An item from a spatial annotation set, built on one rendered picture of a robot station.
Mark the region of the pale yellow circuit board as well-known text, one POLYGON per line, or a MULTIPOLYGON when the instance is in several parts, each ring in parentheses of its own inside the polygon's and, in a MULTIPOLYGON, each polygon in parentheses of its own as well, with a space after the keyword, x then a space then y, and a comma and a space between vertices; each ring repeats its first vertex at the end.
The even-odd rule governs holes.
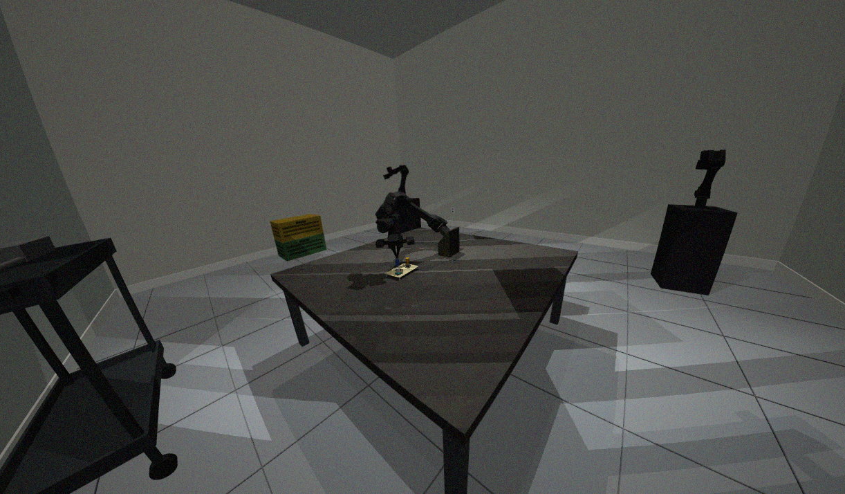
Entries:
POLYGON ((400 277, 402 277, 403 275, 406 275, 410 271, 413 271, 415 268, 418 269, 418 266, 409 264, 408 257, 406 258, 406 263, 402 263, 402 265, 399 265, 399 259, 395 259, 394 261, 396 262, 396 268, 393 268, 392 271, 384 273, 384 275, 396 276, 399 277, 400 280, 400 277))

